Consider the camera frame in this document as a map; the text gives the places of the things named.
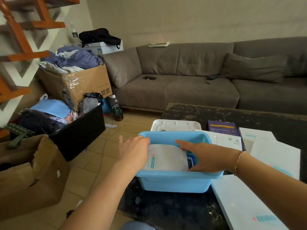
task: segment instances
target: black marble tabletop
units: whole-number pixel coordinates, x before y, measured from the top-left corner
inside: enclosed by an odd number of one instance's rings
[[[307,116],[169,104],[161,119],[196,121],[203,130],[208,120],[222,120],[237,128],[272,131],[278,141],[301,149],[300,180],[307,183]],[[211,187],[201,194],[146,191],[135,177],[118,210],[157,230],[229,229]]]

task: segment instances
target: gray sofa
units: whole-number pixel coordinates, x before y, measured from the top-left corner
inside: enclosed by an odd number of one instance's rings
[[[157,48],[146,45],[101,56],[113,93],[123,107],[162,112],[168,103],[184,103],[307,115],[307,73],[288,74],[280,83],[222,77],[205,82],[207,76],[221,72],[227,53],[248,58],[280,54],[299,58],[306,50],[307,37],[293,37]]]

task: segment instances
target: blue plastic basin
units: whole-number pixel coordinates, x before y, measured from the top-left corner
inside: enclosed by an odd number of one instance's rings
[[[139,135],[149,137],[150,144],[169,144],[179,147],[176,139],[191,143],[212,143],[208,134],[201,131],[143,131]],[[145,190],[164,192],[204,193],[208,190],[212,179],[219,179],[219,173],[202,173],[188,171],[149,171],[141,170],[136,176]]]

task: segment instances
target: tiled floor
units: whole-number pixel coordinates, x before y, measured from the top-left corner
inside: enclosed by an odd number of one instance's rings
[[[59,204],[0,222],[1,230],[56,230],[64,222],[66,212],[75,209],[116,162],[118,137],[124,139],[150,131],[154,120],[161,113],[124,110],[124,120],[113,122],[112,116],[105,117],[105,123],[117,125],[107,128],[89,147],[70,162],[71,171],[62,200]],[[110,230],[119,229],[130,218],[116,213]]]

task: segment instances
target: white wall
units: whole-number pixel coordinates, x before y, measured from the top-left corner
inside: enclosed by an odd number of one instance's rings
[[[67,28],[52,29],[48,31],[24,31],[33,51],[50,50],[54,52],[57,48],[69,44],[69,41],[73,42],[70,32],[71,21],[74,23],[78,33],[93,29],[86,0],[80,0],[80,4],[63,7],[61,10],[50,10],[50,13],[57,21],[65,22]],[[17,22],[27,19],[39,20],[36,12],[27,14],[13,12],[13,15]],[[5,23],[6,20],[0,14],[0,24]],[[0,32],[0,55],[15,53],[18,53],[18,50],[11,36]],[[38,62],[39,59],[34,59],[33,61],[0,63],[0,74],[5,77],[10,85],[29,86],[38,69]],[[8,122],[21,98],[22,96],[0,104],[0,127],[3,127]],[[27,98],[31,99],[29,103],[32,103],[32,99],[37,97],[25,95],[23,98],[23,105],[26,105]]]
[[[87,0],[94,29],[124,48],[307,36],[307,0]]]

